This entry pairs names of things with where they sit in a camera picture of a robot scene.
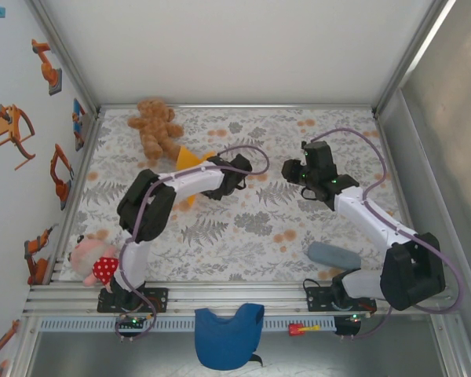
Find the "cable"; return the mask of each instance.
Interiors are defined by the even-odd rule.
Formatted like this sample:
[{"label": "cable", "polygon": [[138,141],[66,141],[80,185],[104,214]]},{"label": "cable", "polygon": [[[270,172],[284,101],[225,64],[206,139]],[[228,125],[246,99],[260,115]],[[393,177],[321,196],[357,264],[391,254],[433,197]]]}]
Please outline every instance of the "cable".
[{"label": "cable", "polygon": [[[137,295],[139,298],[141,298],[141,300],[143,300],[149,307],[150,309],[152,310],[152,316],[153,316],[153,321],[152,323],[150,324],[150,326],[148,326],[145,330],[143,330],[139,335],[135,336],[135,337],[132,337],[130,338],[130,341],[132,342],[134,339],[138,339],[138,338],[141,338],[143,336],[145,336],[147,333],[149,333],[149,331],[155,326],[155,322],[157,321],[157,310],[155,309],[154,305],[150,302],[150,300],[145,296],[143,295],[141,292],[139,292],[130,282],[129,280],[127,279],[126,277],[126,274],[124,273],[124,269],[122,267],[122,262],[123,262],[123,257],[124,257],[124,254],[126,253],[126,249],[127,249],[127,245],[129,245],[130,243],[134,242],[137,238],[137,234],[138,234],[138,230],[140,228],[140,223],[141,223],[141,219],[143,218],[143,214],[144,214],[144,209],[148,203],[148,199],[150,198],[150,196],[152,195],[152,192],[159,186],[161,185],[162,183],[164,182],[168,182],[168,181],[172,181],[173,179],[176,179],[176,178],[180,178],[180,177],[183,177],[185,175],[189,175],[189,174],[193,174],[193,173],[197,173],[198,171],[204,171],[204,170],[229,170],[229,171],[235,171],[236,173],[242,173],[242,174],[246,174],[246,175],[260,175],[260,174],[263,174],[265,173],[269,167],[270,167],[270,159],[268,158],[267,154],[262,150],[260,149],[259,147],[255,147],[254,145],[237,145],[237,146],[234,146],[234,147],[230,147],[230,148],[226,148],[225,150],[221,151],[218,153],[218,155],[221,155],[223,153],[227,153],[227,152],[230,152],[234,149],[239,149],[239,148],[248,148],[248,149],[254,149],[258,152],[260,152],[264,158],[265,158],[265,168],[261,171],[258,171],[258,172],[250,172],[250,171],[246,171],[246,170],[241,170],[241,169],[237,169],[236,167],[221,167],[221,166],[218,166],[218,165],[212,165],[212,166],[207,166],[207,167],[194,167],[192,169],[189,169],[189,170],[183,170],[183,171],[180,171],[178,173],[173,173],[171,174],[170,176],[168,177],[164,177],[162,179],[159,179],[158,181],[154,182],[147,190],[147,192],[144,194],[144,197],[143,197],[143,200],[141,201],[141,205],[140,205],[140,210],[138,211],[138,215],[136,216],[136,221],[134,222],[134,229],[133,229],[133,234],[131,236],[131,238],[128,238],[125,242],[124,242],[124,245],[122,246],[122,250],[120,251],[120,255],[119,255],[119,272],[121,274],[121,277],[122,277],[122,280],[123,282],[127,285],[127,287],[135,294]],[[126,319],[126,314],[123,314],[123,318],[120,320],[120,321],[117,321],[115,323],[115,333],[117,334],[118,337],[120,337],[121,339],[123,339],[123,335],[119,332],[119,325],[124,322]]]},{"label": "cable", "polygon": [[[423,312],[431,313],[431,314],[446,314],[446,313],[450,313],[450,312],[458,309],[458,307],[462,304],[462,300],[464,299],[464,280],[462,278],[462,274],[458,271],[457,267],[455,267],[455,265],[452,263],[452,261],[449,259],[449,257],[447,257],[446,255],[440,253],[435,247],[429,245],[425,241],[420,240],[419,238],[415,237],[414,235],[409,234],[408,232],[405,232],[401,229],[398,229],[390,221],[387,221],[384,217],[382,217],[370,205],[370,203],[367,201],[368,193],[372,189],[374,189],[375,187],[379,186],[387,178],[387,166],[385,165],[384,157],[382,156],[380,151],[377,149],[377,147],[374,145],[374,143],[372,143],[371,140],[368,139],[368,137],[364,136],[362,133],[360,133],[356,130],[351,130],[350,128],[345,128],[345,127],[337,128],[337,129],[334,129],[334,130],[329,130],[329,131],[327,131],[327,132],[325,132],[325,133],[323,133],[323,134],[321,134],[317,137],[314,137],[311,140],[311,142],[317,141],[317,140],[319,140],[319,139],[321,139],[321,138],[323,138],[323,137],[325,137],[329,134],[335,133],[335,132],[349,132],[351,134],[355,134],[358,137],[361,137],[364,141],[366,141],[368,143],[368,145],[371,146],[371,148],[374,150],[375,154],[377,155],[378,160],[380,161],[380,164],[382,165],[382,171],[383,171],[382,177],[378,181],[373,183],[372,185],[368,186],[368,188],[366,188],[363,191],[363,204],[365,205],[365,207],[379,221],[381,221],[383,224],[387,225],[388,227],[390,227],[395,232],[398,232],[402,236],[407,237],[409,240],[414,241],[415,243],[421,245],[422,247],[425,247],[428,251],[431,251],[433,254],[435,254],[435,256],[437,256],[439,259],[441,259],[441,261],[450,268],[450,270],[452,271],[452,273],[455,276],[455,279],[457,280],[457,284],[458,284],[457,298],[455,299],[455,302],[450,307],[448,307],[446,309],[442,309],[442,310],[428,309],[428,308],[424,308],[420,305],[414,305],[414,307],[417,308],[417,309],[420,309]],[[381,321],[381,323],[376,328],[374,328],[372,331],[369,331],[366,334],[357,335],[356,337],[354,337],[354,339],[362,339],[362,338],[366,338],[367,336],[373,335],[375,332],[377,332],[380,328],[382,328],[387,323],[387,321],[389,319],[389,316],[391,315],[392,311],[393,311],[393,308],[389,307],[389,311],[387,312],[385,318]]]},{"label": "cable", "polygon": [[304,291],[305,293],[307,293],[307,290],[305,289],[305,282],[306,281],[309,281],[311,283],[314,283],[315,285],[317,285],[319,288],[321,288],[321,284],[319,284],[317,281],[315,281],[314,279],[304,279],[304,281],[302,281],[301,285],[302,287],[304,288]]},{"label": "cable", "polygon": [[389,310],[387,311],[387,314],[384,316],[384,318],[382,318],[382,320],[380,321],[380,323],[375,326],[374,329],[372,330],[369,330],[369,332],[365,332],[364,334],[361,334],[361,335],[351,335],[351,340],[357,340],[357,339],[365,339],[365,338],[369,338],[371,337],[373,334],[375,334],[376,332],[378,332],[381,328],[383,328],[385,326],[385,324],[387,324],[387,321],[389,320],[389,318],[391,317],[391,313],[393,312],[393,307],[390,306],[389,307]]}]

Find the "yellow triangle block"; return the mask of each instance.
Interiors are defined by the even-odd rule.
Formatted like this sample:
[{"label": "yellow triangle block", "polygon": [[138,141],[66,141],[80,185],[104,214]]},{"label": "yellow triangle block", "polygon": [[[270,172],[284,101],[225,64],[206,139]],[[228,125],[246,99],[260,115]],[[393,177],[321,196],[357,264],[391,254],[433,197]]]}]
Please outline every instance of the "yellow triangle block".
[{"label": "yellow triangle block", "polygon": [[[186,147],[181,146],[180,154],[178,155],[178,159],[176,161],[176,169],[177,170],[184,170],[188,169],[189,167],[195,167],[200,163],[203,163],[210,157],[216,155],[216,152],[208,152],[206,153],[201,159],[190,152]],[[188,198],[188,205],[191,207],[195,202],[195,195],[192,195]]]}]

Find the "gray sponge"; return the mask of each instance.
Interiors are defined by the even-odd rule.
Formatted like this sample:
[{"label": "gray sponge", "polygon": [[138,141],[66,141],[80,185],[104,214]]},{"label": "gray sponge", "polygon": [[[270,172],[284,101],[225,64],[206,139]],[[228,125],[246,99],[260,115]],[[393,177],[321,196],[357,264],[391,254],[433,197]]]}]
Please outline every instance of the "gray sponge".
[{"label": "gray sponge", "polygon": [[322,242],[313,242],[307,250],[313,262],[328,265],[337,269],[360,269],[361,257],[354,251],[343,249]]}]

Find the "pink stuffed animal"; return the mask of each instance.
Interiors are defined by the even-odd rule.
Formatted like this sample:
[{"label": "pink stuffed animal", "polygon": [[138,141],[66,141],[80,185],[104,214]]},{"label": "pink stuffed animal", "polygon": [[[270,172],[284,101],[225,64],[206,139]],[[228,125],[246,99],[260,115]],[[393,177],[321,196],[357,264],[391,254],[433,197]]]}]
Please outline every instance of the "pink stuffed animal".
[{"label": "pink stuffed animal", "polygon": [[100,280],[111,293],[110,281],[119,267],[119,260],[114,258],[116,254],[114,246],[80,236],[77,246],[68,255],[68,261],[75,272],[86,277],[83,281],[86,287]]}]

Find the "floral mat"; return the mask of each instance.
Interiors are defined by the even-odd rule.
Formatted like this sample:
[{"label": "floral mat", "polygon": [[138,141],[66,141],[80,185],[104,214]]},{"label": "floral mat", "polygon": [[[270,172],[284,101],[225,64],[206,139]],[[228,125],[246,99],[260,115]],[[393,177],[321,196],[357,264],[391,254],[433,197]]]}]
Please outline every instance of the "floral mat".
[{"label": "floral mat", "polygon": [[[162,234],[148,255],[148,280],[301,281],[326,280],[338,273],[307,258],[314,241],[330,243],[360,254],[363,267],[376,269],[382,258],[356,227],[324,204],[301,198],[301,188],[286,183],[281,168],[286,159],[300,159],[301,142],[336,127],[352,127],[380,148],[369,108],[179,108],[176,123],[185,135],[177,141],[198,156],[228,146],[249,144],[263,148],[271,167],[267,174],[248,177],[247,187],[220,201],[197,195],[192,208],[175,205]],[[126,188],[147,162],[136,130],[127,126],[134,110],[107,110],[101,125],[82,200],[71,229],[68,250],[80,234],[121,247],[117,205]],[[362,140],[347,133],[327,137],[340,174],[352,175],[362,186],[380,178],[376,155]],[[260,170],[257,152],[238,150]],[[226,156],[232,158],[234,153]],[[175,170],[162,158],[157,173]],[[371,193],[382,208],[399,218],[389,180]],[[68,261],[60,280],[81,280]]]}]

